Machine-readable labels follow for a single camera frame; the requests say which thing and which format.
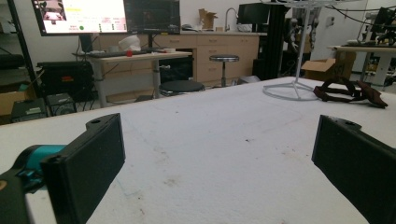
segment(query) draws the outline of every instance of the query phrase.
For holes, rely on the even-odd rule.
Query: black stool seat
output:
[[[215,54],[209,57],[212,62],[238,62],[239,56],[233,54]]]
[[[192,80],[169,81],[160,85],[162,95],[171,96],[179,95],[194,91],[203,91],[205,86],[202,83]]]

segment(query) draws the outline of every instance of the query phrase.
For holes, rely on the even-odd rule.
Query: desk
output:
[[[183,58],[191,55],[188,52],[175,52],[175,53],[150,53],[150,54],[140,54],[132,57],[112,57],[112,58],[90,58],[90,62],[92,63],[93,69],[93,77],[95,79],[95,87],[98,91],[99,102],[101,107],[108,106],[106,100],[106,88],[104,87],[104,83],[106,78],[103,73],[102,66],[105,64],[118,64],[118,63],[133,63],[133,62],[141,62],[141,61],[149,61],[151,62],[152,68],[152,80],[154,86],[154,98],[160,97],[159,86],[161,84],[160,77],[160,67],[159,60],[162,59],[174,59],[174,58]]]
[[[365,102],[279,100],[262,92],[264,85],[293,80],[0,126],[0,171],[31,145],[66,145],[89,120],[120,113],[126,161],[88,223],[367,223],[311,161],[319,115],[357,122],[396,146],[396,95],[384,92],[389,106],[378,109]],[[48,193],[27,196],[35,222],[54,223]]]
[[[376,68],[375,77],[372,87],[382,91],[384,90],[384,82],[389,70],[390,61],[396,57],[396,48],[373,48],[373,47],[344,47],[344,46],[330,46],[330,49],[337,51],[360,51],[375,53],[380,57],[378,67]]]

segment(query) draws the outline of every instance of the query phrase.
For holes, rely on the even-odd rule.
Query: desk leg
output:
[[[155,60],[152,62],[152,85],[154,86],[154,99],[160,98],[160,61]]]
[[[372,87],[378,91],[383,91],[385,78],[387,77],[387,72],[392,57],[390,53],[386,53],[386,52],[376,53],[375,55],[380,58],[378,62],[378,67],[376,68]]]
[[[101,64],[99,63],[91,63],[91,64],[93,69],[93,79],[94,79],[95,88],[98,91],[100,107],[102,108],[107,107],[106,94],[103,87],[104,78],[102,74]]]

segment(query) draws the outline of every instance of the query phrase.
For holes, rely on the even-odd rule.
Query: keyboard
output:
[[[147,54],[147,53],[143,50],[132,50],[132,55],[139,55],[139,54]],[[90,53],[87,55],[93,58],[114,58],[114,57],[126,56],[126,51]]]

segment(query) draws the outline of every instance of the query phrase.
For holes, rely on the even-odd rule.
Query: red object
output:
[[[126,51],[126,56],[127,56],[127,57],[132,57],[132,55],[133,55],[133,54],[132,54],[132,51],[131,51],[131,50],[127,50],[127,51]]]

